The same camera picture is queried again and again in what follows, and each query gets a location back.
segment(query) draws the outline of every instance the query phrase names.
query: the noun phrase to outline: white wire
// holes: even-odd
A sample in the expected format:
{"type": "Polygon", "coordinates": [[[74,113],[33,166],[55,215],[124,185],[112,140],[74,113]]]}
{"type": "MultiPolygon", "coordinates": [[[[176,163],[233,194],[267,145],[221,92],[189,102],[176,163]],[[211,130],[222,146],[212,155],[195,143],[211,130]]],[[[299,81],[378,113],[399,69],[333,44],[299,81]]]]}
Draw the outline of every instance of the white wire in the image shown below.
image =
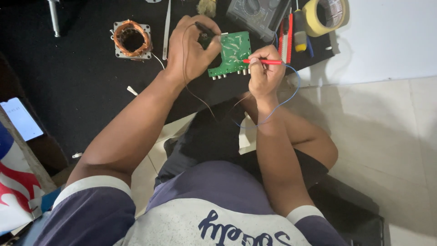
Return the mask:
{"type": "Polygon", "coordinates": [[[155,54],[152,53],[152,55],[161,63],[161,65],[163,66],[163,69],[165,69],[164,64],[162,63],[162,61],[158,57],[156,57],[155,54]]]}

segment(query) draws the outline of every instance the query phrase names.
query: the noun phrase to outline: green circuit board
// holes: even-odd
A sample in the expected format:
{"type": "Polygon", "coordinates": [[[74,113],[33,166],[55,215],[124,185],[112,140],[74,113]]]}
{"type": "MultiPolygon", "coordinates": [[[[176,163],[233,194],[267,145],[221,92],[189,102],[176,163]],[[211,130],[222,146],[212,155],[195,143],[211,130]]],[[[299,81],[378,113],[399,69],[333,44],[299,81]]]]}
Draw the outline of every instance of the green circuit board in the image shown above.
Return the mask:
{"type": "Polygon", "coordinates": [[[233,73],[249,67],[249,64],[243,62],[243,59],[247,59],[252,54],[248,32],[223,34],[220,42],[222,64],[208,69],[209,77],[233,73]]]}

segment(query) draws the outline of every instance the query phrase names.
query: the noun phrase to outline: shirt sleeve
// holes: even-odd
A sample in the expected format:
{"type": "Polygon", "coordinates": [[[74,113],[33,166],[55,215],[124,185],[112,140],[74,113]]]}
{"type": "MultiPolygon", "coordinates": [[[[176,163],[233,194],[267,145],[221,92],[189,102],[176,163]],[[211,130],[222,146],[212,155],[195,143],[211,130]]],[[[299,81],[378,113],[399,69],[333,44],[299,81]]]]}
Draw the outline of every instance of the shirt sleeve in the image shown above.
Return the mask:
{"type": "Polygon", "coordinates": [[[347,246],[334,227],[325,219],[322,212],[314,206],[295,208],[287,215],[312,246],[347,246]]]}
{"type": "Polygon", "coordinates": [[[34,245],[114,245],[135,222],[129,186],[112,176],[92,176],[67,186],[34,245]]]}

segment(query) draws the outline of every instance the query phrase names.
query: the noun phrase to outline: person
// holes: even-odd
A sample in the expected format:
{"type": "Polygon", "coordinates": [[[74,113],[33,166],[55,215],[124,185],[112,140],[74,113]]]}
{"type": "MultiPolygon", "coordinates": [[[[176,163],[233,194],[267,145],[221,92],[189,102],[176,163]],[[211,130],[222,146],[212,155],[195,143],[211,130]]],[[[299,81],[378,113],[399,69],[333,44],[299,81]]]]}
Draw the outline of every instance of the person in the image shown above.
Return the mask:
{"type": "Polygon", "coordinates": [[[35,245],[346,245],[307,192],[337,159],[321,128],[279,107],[258,125],[256,153],[238,154],[239,127],[232,120],[241,121],[246,111],[260,123],[279,105],[285,66],[264,69],[259,61],[280,59],[274,46],[249,56],[251,95],[232,113],[217,113],[217,122],[209,109],[195,116],[159,171],[146,213],[134,218],[132,173],[186,83],[220,53],[220,35],[205,16],[179,21],[167,68],[90,143],[35,245]],[[217,34],[206,50],[195,21],[217,34]]]}

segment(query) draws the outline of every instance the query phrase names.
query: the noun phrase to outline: white wall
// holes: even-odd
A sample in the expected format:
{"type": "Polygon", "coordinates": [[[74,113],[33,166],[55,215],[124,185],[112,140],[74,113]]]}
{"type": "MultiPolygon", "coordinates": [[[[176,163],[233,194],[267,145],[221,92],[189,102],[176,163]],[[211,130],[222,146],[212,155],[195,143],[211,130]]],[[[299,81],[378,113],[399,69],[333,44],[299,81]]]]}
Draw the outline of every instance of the white wall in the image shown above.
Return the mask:
{"type": "Polygon", "coordinates": [[[437,75],[437,0],[349,0],[349,6],[347,25],[331,33],[340,53],[299,71],[302,86],[437,75]]]}

